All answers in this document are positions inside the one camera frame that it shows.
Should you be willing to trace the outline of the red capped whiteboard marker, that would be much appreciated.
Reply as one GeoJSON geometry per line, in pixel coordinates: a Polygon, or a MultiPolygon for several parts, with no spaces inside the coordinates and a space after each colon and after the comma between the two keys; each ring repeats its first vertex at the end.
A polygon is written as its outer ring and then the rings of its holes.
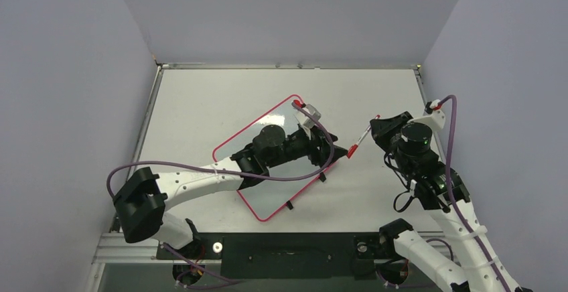
{"type": "Polygon", "coordinates": [[[348,159],[351,159],[353,154],[357,151],[357,149],[359,148],[359,146],[362,144],[363,140],[369,135],[370,131],[371,131],[371,124],[368,123],[365,130],[363,131],[363,133],[361,134],[361,136],[359,136],[359,138],[356,140],[356,142],[349,148],[346,157],[348,159]]]}

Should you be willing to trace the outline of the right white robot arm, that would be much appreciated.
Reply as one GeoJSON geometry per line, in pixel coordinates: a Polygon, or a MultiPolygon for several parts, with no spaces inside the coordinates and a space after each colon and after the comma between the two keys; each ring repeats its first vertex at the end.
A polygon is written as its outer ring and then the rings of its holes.
{"type": "Polygon", "coordinates": [[[445,122],[441,110],[418,118],[404,112],[372,119],[370,132],[384,158],[394,160],[407,192],[440,227],[457,261],[434,249],[402,218],[380,228],[379,251],[409,260],[442,291],[524,291],[489,243],[461,177],[431,148],[434,132],[445,122]]]}

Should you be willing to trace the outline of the pink framed whiteboard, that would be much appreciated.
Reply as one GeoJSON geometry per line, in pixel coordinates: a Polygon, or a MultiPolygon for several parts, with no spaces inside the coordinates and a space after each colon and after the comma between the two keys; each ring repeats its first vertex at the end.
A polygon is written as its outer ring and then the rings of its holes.
{"type": "MultiPolygon", "coordinates": [[[[326,171],[334,164],[326,162],[318,167],[307,157],[290,158],[290,134],[300,127],[294,116],[294,100],[303,102],[296,94],[288,96],[212,151],[214,161],[235,158],[245,173],[259,172],[270,177],[253,178],[253,185],[237,191],[260,222],[290,208],[292,200],[311,184],[325,181],[326,171]]],[[[309,130],[303,130],[310,137],[309,130]]]]}

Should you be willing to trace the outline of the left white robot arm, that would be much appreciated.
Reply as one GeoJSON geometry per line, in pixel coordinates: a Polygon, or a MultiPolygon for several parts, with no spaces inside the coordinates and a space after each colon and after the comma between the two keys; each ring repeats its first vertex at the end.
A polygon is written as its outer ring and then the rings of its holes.
{"type": "Polygon", "coordinates": [[[301,158],[318,168],[310,177],[319,175],[348,154],[335,145],[337,139],[319,127],[298,128],[288,135],[282,127],[268,125],[240,151],[207,167],[168,173],[153,173],[148,166],[138,169],[113,195],[125,241],[152,238],[190,259],[200,249],[198,231],[191,220],[169,214],[170,208],[217,192],[251,188],[271,180],[270,169],[301,158]]]}

